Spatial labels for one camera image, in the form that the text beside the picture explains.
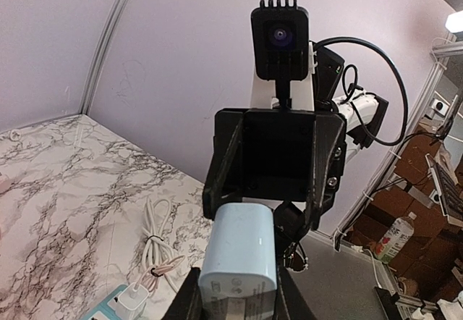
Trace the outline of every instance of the power strip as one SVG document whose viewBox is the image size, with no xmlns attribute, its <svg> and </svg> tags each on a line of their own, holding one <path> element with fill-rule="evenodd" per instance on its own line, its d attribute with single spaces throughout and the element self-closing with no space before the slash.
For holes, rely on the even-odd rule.
<svg viewBox="0 0 463 320">
<path fill-rule="evenodd" d="M 94 309 L 89 311 L 80 320 L 121 320 L 116 315 L 115 305 L 117 297 L 127 289 L 127 285 L 118 286 L 104 300 L 102 300 Z"/>
</svg>

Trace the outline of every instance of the ceiling light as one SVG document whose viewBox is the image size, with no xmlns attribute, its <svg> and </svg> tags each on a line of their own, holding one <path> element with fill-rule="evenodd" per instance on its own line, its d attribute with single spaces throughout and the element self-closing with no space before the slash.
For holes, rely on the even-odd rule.
<svg viewBox="0 0 463 320">
<path fill-rule="evenodd" d="M 446 28 L 451 33 L 463 32 L 463 11 L 450 14 L 447 17 Z"/>
</svg>

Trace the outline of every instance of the black camera housing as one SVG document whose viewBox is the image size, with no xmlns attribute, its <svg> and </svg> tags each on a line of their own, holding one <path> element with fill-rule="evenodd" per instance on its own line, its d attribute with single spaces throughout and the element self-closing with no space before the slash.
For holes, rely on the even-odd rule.
<svg viewBox="0 0 463 320">
<path fill-rule="evenodd" d="M 264 0 L 251 13 L 255 68 L 263 80 L 304 80 L 309 70 L 309 14 L 297 1 Z"/>
</svg>

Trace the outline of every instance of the screw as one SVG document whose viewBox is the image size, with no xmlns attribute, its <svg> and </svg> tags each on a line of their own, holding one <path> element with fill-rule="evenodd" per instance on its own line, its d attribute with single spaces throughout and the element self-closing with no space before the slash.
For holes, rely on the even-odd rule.
<svg viewBox="0 0 463 320">
<path fill-rule="evenodd" d="M 340 155 L 341 155 L 341 153 L 342 153 L 341 148 L 337 148 L 337 149 L 336 149 L 336 152 L 334 153 L 334 157 L 339 158 Z"/>
<path fill-rule="evenodd" d="M 257 190 L 258 187 L 259 187 L 259 186 L 258 186 L 258 184 L 257 184 L 255 181 L 251 182 L 251 183 L 247 186 L 247 188 L 248 188 L 249 190 Z"/>
<path fill-rule="evenodd" d="M 338 179 L 336 177 L 330 177 L 327 184 L 330 188 L 334 188 L 336 185 L 338 185 Z"/>
</svg>

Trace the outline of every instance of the plastic bottle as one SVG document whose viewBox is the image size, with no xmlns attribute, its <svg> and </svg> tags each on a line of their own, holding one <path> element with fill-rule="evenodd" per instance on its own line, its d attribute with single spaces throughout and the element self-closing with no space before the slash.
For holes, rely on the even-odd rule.
<svg viewBox="0 0 463 320">
<path fill-rule="evenodd" d="M 410 212 L 408 216 L 399 217 L 394 221 L 388 232 L 380 239 L 375 246 L 375 257 L 388 264 L 396 257 L 399 251 L 404 247 L 408 239 L 413 236 L 413 220 L 417 218 L 416 214 Z"/>
</svg>

